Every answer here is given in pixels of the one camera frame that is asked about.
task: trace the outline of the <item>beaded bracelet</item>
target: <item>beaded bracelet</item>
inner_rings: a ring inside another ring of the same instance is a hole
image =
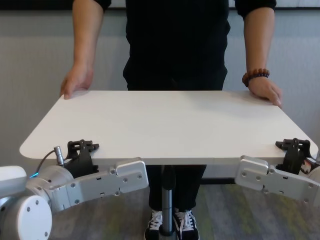
[[[254,69],[249,72],[246,72],[242,77],[242,82],[246,87],[249,86],[249,81],[258,77],[266,77],[268,78],[270,75],[270,71],[265,68]]]

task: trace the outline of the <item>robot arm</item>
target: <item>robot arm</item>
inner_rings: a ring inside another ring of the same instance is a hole
[[[275,145],[286,151],[283,164],[274,166],[262,159],[242,156],[235,183],[319,206],[320,165],[310,155],[310,142],[295,138]]]
[[[68,162],[55,148],[58,165],[30,179],[21,167],[0,167],[0,240],[47,240],[52,214],[149,185],[146,166],[139,158],[99,172],[89,154],[98,147],[91,141],[69,142]]]

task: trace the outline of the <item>wall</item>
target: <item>wall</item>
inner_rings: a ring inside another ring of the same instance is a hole
[[[320,12],[278,11],[268,67],[284,91],[284,111],[320,145]],[[225,89],[244,90],[243,21],[230,12]],[[108,12],[98,42],[93,90],[125,90],[128,58],[123,12]],[[37,162],[19,147],[55,103],[72,66],[70,12],[0,12],[0,165],[20,165],[28,174]]]

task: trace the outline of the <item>black sneaker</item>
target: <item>black sneaker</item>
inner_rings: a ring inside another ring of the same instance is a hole
[[[152,210],[151,220],[144,232],[144,240],[159,240],[159,227],[162,225],[162,211]]]
[[[199,240],[199,232],[196,226],[196,219],[192,215],[192,211],[180,212],[174,210],[174,223],[176,227],[176,235],[179,240]]]

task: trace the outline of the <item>gray carpet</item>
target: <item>gray carpet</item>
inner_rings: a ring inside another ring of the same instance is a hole
[[[148,189],[82,203],[53,218],[50,240],[143,240]],[[202,185],[201,240],[320,240],[320,208],[237,185]]]

